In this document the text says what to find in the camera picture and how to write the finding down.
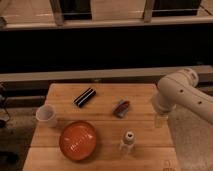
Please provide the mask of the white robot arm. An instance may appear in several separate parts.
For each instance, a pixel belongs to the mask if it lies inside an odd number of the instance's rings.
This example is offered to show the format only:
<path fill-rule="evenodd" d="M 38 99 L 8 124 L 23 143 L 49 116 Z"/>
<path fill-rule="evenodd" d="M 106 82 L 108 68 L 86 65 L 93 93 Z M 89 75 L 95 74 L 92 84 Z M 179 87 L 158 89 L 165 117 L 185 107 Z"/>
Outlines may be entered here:
<path fill-rule="evenodd" d="M 198 90 L 198 82 L 198 74 L 191 68 L 163 76 L 151 99 L 154 110 L 163 116 L 180 105 L 213 125 L 213 97 Z"/>

